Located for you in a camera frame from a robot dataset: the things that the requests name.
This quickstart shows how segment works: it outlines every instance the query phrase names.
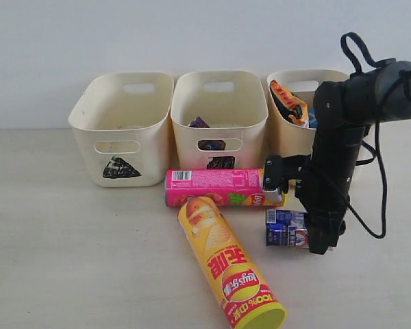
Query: white wall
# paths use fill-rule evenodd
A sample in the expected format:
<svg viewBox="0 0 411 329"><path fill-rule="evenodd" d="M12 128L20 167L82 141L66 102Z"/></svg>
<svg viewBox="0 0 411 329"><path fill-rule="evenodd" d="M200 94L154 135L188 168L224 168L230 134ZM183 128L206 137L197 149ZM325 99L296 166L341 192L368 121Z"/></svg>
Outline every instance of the white wall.
<svg viewBox="0 0 411 329"><path fill-rule="evenodd" d="M88 83L113 71L350 73L349 31L376 60L411 60L411 0L1 0L0 128L68 127Z"/></svg>

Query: pink chip can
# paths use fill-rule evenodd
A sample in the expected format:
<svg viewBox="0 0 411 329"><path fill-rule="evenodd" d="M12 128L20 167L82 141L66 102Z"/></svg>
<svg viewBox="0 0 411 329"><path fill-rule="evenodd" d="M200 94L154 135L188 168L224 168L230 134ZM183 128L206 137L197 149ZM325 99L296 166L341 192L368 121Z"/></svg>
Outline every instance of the pink chip can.
<svg viewBox="0 0 411 329"><path fill-rule="evenodd" d="M164 181L164 199L168 207L183 206L192 197L206 196L217 206L275 206L262 192L263 169L191 169L168 170Z"/></svg>

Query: can bottom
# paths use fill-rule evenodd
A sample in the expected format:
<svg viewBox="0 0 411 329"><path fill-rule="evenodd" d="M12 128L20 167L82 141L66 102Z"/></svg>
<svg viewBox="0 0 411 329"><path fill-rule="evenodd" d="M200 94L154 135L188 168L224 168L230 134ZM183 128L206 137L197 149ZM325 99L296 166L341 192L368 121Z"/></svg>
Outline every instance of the can bottom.
<svg viewBox="0 0 411 329"><path fill-rule="evenodd" d="M267 304L259 307L255 312L258 315L247 315L236 326L237 329L278 329L286 319L286 311L276 304Z"/></svg>

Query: blue drink carton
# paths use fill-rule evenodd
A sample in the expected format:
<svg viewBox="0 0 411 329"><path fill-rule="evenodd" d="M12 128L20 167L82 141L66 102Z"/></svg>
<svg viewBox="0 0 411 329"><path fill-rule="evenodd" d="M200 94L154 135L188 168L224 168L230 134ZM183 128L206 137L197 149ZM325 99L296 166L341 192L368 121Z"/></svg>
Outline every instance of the blue drink carton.
<svg viewBox="0 0 411 329"><path fill-rule="evenodd" d="M309 248L304 212L266 209L266 245Z"/></svg>

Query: bin handle cutout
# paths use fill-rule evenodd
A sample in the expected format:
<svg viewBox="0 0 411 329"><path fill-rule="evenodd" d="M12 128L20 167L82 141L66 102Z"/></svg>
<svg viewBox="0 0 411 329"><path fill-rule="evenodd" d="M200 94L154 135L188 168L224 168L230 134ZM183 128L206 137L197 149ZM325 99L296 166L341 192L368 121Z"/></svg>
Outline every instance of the bin handle cutout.
<svg viewBox="0 0 411 329"><path fill-rule="evenodd" d="M197 149L201 152L235 152L242 148L239 138L207 138L197 141Z"/></svg>
<svg viewBox="0 0 411 329"><path fill-rule="evenodd" d="M298 93L302 91L315 91L320 86L320 83L316 80L303 80L286 82L285 86L293 93Z"/></svg>
<svg viewBox="0 0 411 329"><path fill-rule="evenodd" d="M235 85L231 81L204 82L203 89L208 93L232 93Z"/></svg>
<svg viewBox="0 0 411 329"><path fill-rule="evenodd" d="M135 154L140 151L136 141L99 141L94 143L95 151L99 154Z"/></svg>
<svg viewBox="0 0 411 329"><path fill-rule="evenodd" d="M123 90L129 94L149 94L155 92L155 86L151 83L124 84Z"/></svg>

